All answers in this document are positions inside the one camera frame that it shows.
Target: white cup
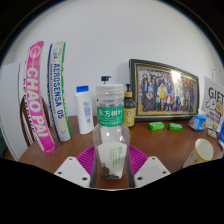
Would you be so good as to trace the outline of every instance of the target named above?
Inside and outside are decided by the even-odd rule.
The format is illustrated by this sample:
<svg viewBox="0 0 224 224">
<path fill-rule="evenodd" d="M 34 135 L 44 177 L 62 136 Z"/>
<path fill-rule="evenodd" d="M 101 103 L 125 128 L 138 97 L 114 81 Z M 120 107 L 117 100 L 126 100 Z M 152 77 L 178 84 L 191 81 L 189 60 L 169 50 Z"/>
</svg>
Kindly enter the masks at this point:
<svg viewBox="0 0 224 224">
<path fill-rule="evenodd" d="M 214 149 L 212 144 L 203 138 L 199 138 L 195 142 L 195 146 L 187 160 L 185 161 L 183 168 L 190 165 L 203 163 L 210 161 L 214 155 Z"/>
</svg>

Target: white wall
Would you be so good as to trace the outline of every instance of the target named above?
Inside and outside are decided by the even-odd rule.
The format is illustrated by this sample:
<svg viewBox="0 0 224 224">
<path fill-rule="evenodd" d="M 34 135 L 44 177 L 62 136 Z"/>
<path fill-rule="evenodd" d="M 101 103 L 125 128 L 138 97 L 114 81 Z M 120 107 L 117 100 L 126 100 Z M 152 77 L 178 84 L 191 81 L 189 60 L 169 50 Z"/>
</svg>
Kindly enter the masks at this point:
<svg viewBox="0 0 224 224">
<path fill-rule="evenodd" d="M 49 46 L 57 40 L 67 44 L 64 85 L 69 116 L 76 115 L 78 85 L 89 85 L 96 115 L 95 90 L 100 77 L 110 75 L 110 83 L 129 83 L 131 58 L 168 64 L 198 76 L 200 108 L 204 76 L 212 78 L 216 69 L 224 81 L 221 60 L 207 37 L 187 17 L 159 1 L 72 0 L 43 13 L 21 33 L 4 61 L 22 62 L 20 98 L 26 52 L 38 40 L 45 42 L 40 82 L 46 102 Z"/>
</svg>

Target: bottle label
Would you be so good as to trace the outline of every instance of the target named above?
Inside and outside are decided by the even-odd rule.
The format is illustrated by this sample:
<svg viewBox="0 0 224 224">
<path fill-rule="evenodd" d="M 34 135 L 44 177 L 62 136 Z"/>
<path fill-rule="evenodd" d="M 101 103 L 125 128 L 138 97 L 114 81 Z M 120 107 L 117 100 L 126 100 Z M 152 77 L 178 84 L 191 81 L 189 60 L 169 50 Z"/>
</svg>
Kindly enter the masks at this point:
<svg viewBox="0 0 224 224">
<path fill-rule="evenodd" d="M 124 123 L 124 106 L 97 107 L 98 123 L 102 126 L 115 127 Z"/>
<path fill-rule="evenodd" d="M 135 123 L 136 108 L 124 109 L 124 123 L 126 126 L 131 127 Z"/>
<path fill-rule="evenodd" d="M 127 145 L 121 142 L 107 142 L 98 146 L 100 163 L 105 179 L 120 179 L 122 177 Z"/>
</svg>

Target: wooden table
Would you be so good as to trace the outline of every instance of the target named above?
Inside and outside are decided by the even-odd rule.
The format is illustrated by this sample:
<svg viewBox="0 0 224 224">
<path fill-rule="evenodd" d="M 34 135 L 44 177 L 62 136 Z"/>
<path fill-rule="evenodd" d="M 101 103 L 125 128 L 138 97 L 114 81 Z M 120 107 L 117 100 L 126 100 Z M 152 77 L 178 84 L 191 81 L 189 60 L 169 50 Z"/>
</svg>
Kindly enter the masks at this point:
<svg viewBox="0 0 224 224">
<path fill-rule="evenodd" d="M 78 119 L 76 116 L 68 118 L 71 128 L 72 138 L 67 142 L 60 142 L 57 139 L 54 127 L 50 128 L 52 138 L 57 146 L 56 150 L 50 154 L 44 154 L 38 143 L 34 142 L 20 157 L 19 162 L 37 166 L 45 171 L 54 173 L 68 156 L 76 157 L 85 149 L 93 145 L 92 132 L 87 135 L 79 133 Z M 174 173 L 180 169 L 194 149 L 194 143 L 198 138 L 204 138 L 211 142 L 214 147 L 214 156 L 212 160 L 222 157 L 222 150 L 216 139 L 207 135 L 205 131 L 194 131 L 188 126 L 189 120 L 175 121 L 181 124 L 181 132 L 168 130 L 170 121 L 164 121 L 165 129 L 151 131 L 148 128 L 149 122 L 136 122 L 130 128 L 131 145 L 141 150 L 147 156 L 156 156 L 163 165 Z M 94 117 L 94 125 L 97 124 L 97 118 Z M 120 180 L 105 180 L 98 172 L 95 188 L 98 189 L 127 189 L 129 188 L 128 173 Z"/>
</svg>

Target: picture frame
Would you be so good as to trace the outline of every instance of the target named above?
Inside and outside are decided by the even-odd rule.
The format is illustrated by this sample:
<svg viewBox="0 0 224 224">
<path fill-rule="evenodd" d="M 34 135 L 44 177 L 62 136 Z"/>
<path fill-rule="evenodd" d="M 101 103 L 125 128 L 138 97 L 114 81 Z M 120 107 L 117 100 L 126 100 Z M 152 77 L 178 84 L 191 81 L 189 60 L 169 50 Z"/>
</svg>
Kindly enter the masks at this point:
<svg viewBox="0 0 224 224">
<path fill-rule="evenodd" d="M 198 115 L 197 76 L 170 65 L 139 59 L 130 59 L 129 67 L 136 121 L 183 120 Z"/>
</svg>

